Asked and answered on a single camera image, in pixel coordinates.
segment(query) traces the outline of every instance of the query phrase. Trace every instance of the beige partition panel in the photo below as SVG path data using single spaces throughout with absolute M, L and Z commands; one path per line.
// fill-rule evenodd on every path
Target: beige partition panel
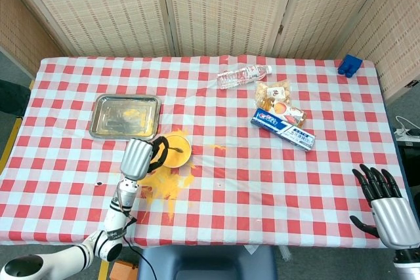
M 271 52 L 286 3 L 167 0 L 175 46 L 181 56 Z
M 41 59 L 63 54 L 21 0 L 0 0 L 0 49 L 32 75 Z
M 171 54 L 164 0 L 41 0 L 78 55 Z
M 327 58 L 343 26 L 365 0 L 290 0 L 273 56 Z
M 420 76 L 420 0 L 369 0 L 348 34 L 336 57 L 374 62 L 389 101 Z

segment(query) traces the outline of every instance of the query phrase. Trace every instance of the metal tray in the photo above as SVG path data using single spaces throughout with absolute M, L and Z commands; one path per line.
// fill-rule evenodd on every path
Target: metal tray
M 156 135 L 161 100 L 152 95 L 102 94 L 89 133 L 95 138 L 150 140 Z

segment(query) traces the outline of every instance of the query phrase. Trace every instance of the red and white checkered tablecloth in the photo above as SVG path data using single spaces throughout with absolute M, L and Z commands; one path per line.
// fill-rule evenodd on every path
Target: red and white checkered tablecloth
M 338 61 L 255 56 L 192 58 L 49 58 L 41 63 L 9 163 L 0 177 L 0 242 L 77 243 L 98 228 L 116 184 L 125 141 L 89 135 L 102 93 L 155 94 L 159 132 L 186 130 L 194 181 L 180 190 L 171 220 L 164 200 L 140 193 L 129 238 L 169 243 L 380 247 L 351 214 L 373 223 L 352 169 L 387 168 L 404 187 L 377 73 L 356 76 Z M 269 64 L 269 82 L 289 79 L 292 102 L 316 136 L 305 152 L 251 125 L 253 83 L 217 88 L 220 71 Z

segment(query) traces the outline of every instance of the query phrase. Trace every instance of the robotic arm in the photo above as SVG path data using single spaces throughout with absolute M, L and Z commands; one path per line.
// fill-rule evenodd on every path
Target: robotic arm
M 376 227 L 350 219 L 360 230 L 378 237 L 390 249 L 395 249 L 394 266 L 402 280 L 420 280 L 420 230 L 407 199 L 401 196 L 395 179 L 387 170 L 360 165 L 362 175 L 353 169 L 363 193 L 372 208 Z
M 150 164 L 160 144 L 164 145 L 164 150 L 158 161 Z M 120 166 L 124 179 L 118 183 L 106 213 L 105 231 L 95 231 L 82 244 L 54 254 L 28 255 L 11 260 L 0 271 L 0 280 L 65 279 L 88 268 L 95 256 L 108 262 L 115 260 L 122 250 L 127 227 L 136 222 L 130 211 L 137 194 L 137 181 L 163 164 L 168 147 L 167 139 L 162 136 L 152 143 L 131 139 Z

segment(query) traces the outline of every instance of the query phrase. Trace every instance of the toothpaste box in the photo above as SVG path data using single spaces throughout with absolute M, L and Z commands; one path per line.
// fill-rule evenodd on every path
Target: toothpaste box
M 315 142 L 314 135 L 299 127 L 293 126 L 286 121 L 282 121 L 280 118 L 260 108 L 255 112 L 251 119 L 251 123 L 268 130 L 272 134 L 275 134 L 306 151 L 311 150 Z

